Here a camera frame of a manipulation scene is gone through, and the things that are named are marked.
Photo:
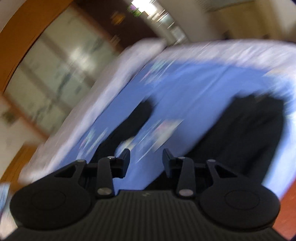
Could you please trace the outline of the black pants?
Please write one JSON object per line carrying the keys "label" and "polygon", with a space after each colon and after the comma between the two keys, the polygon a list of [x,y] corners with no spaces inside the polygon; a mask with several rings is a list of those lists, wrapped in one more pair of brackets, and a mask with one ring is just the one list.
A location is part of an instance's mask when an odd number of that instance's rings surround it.
{"label": "black pants", "polygon": [[[118,146],[135,137],[154,111],[150,99],[132,113],[97,147],[89,163],[114,156]],[[214,159],[231,170],[261,183],[280,142],[285,123],[284,101],[269,95],[234,97],[217,122],[182,154],[197,164]],[[177,188],[178,179],[163,171],[145,190]]]}

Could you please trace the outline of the blue patterned bed sheet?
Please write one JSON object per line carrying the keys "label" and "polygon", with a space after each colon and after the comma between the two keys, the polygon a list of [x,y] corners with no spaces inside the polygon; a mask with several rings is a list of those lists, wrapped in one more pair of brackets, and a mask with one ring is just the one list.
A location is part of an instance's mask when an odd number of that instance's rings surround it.
{"label": "blue patterned bed sheet", "polygon": [[142,190],[163,171],[162,151],[183,156],[234,99],[254,94],[284,101],[285,124],[265,187],[282,198],[295,179],[295,81],[275,70],[214,62],[152,61],[147,64],[78,139],[60,162],[90,161],[98,145],[144,99],[154,103],[149,120],[131,143],[130,165],[115,190]]}

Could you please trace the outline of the frosted glass wardrobe doors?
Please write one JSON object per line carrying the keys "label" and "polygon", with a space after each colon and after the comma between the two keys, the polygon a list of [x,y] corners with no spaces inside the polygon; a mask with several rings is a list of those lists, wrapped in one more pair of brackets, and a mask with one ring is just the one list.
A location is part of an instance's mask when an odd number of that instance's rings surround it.
{"label": "frosted glass wardrobe doors", "polygon": [[27,51],[4,95],[41,132],[51,135],[117,56],[106,37],[69,7]]}

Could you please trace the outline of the dark brown wooden door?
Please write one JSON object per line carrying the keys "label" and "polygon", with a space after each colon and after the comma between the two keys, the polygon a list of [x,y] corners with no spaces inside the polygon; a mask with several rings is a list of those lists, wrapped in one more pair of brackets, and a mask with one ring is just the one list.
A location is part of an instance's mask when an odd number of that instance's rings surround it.
{"label": "dark brown wooden door", "polygon": [[123,48],[141,39],[158,37],[141,17],[128,10],[125,1],[75,1],[75,4]]}

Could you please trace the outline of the white quilted comforter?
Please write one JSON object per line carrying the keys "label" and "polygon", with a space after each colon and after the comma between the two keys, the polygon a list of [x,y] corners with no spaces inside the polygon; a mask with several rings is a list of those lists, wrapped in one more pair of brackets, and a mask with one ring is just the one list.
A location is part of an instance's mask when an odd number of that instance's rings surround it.
{"label": "white quilted comforter", "polygon": [[163,40],[144,39],[126,48],[100,74],[90,92],[71,110],[58,132],[40,145],[20,172],[30,184],[55,171],[98,116],[151,61],[215,61],[265,69],[295,79],[295,44],[276,40],[220,40],[167,47]]}

